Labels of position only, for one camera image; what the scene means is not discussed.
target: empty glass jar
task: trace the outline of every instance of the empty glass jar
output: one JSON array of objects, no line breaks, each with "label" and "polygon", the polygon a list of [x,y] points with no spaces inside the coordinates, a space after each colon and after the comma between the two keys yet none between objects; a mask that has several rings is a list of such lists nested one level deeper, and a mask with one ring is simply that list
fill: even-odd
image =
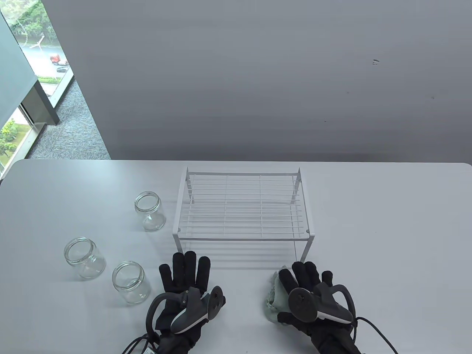
[{"label": "empty glass jar", "polygon": [[162,201],[154,192],[142,192],[138,195],[135,210],[145,230],[156,231],[166,223]]},{"label": "empty glass jar", "polygon": [[95,243],[86,237],[78,237],[70,241],[64,248],[64,257],[84,279],[96,278],[106,266],[105,258],[100,254]]},{"label": "empty glass jar", "polygon": [[151,292],[143,268],[133,261],[119,264],[113,271],[111,281],[123,299],[130,304],[142,303]]}]

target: window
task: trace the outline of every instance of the window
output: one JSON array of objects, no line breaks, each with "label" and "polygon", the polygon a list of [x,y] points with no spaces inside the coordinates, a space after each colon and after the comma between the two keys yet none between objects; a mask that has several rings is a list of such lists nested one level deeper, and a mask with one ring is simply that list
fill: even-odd
[{"label": "window", "polygon": [[54,107],[73,74],[42,2],[0,0],[0,11]]},{"label": "window", "polygon": [[17,108],[0,130],[0,177],[28,137],[32,125],[22,109]]}]

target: gray pillar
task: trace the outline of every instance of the gray pillar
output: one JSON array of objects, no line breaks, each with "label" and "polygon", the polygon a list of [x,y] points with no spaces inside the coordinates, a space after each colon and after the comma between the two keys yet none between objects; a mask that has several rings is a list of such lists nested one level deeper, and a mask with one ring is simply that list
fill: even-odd
[{"label": "gray pillar", "polygon": [[49,98],[39,81],[36,81],[30,92],[26,95],[22,105],[34,124],[46,123],[55,126],[59,123],[56,110],[49,102]]}]

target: label tag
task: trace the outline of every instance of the label tag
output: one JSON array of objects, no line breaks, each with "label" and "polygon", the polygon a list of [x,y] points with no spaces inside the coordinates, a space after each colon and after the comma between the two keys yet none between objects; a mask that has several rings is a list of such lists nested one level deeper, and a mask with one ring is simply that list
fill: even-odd
[{"label": "label tag", "polygon": [[147,347],[143,354],[156,354],[151,348]]}]

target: black glove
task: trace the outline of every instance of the black glove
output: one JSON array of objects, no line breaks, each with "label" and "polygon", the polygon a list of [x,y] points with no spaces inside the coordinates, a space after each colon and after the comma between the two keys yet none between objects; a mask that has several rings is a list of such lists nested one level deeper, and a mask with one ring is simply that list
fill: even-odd
[{"label": "black glove", "polygon": [[[296,280],[288,269],[282,269],[278,273],[280,282],[288,294],[297,287],[313,291],[314,287],[321,282],[316,266],[312,262],[306,262],[305,264],[295,262],[292,265],[292,270]],[[323,272],[321,280],[329,287],[332,287],[333,273],[330,271]],[[277,320],[280,323],[292,325],[297,330],[308,335],[320,354],[361,354],[351,338],[351,331],[353,329],[351,324],[320,319],[317,319],[315,322],[305,323],[289,312],[279,313]]]},{"label": "black glove", "polygon": [[[198,261],[198,270],[195,279],[196,254],[193,251],[175,253],[172,258],[174,278],[168,264],[159,266],[162,284],[166,293],[180,294],[190,287],[200,290],[200,295],[207,291],[208,279],[210,277],[210,259],[201,257]],[[156,329],[161,332],[158,354],[186,354],[200,339],[202,326],[208,322],[204,320],[182,334],[170,332],[172,320],[182,311],[180,304],[175,301],[166,300],[162,313],[156,320]]]}]

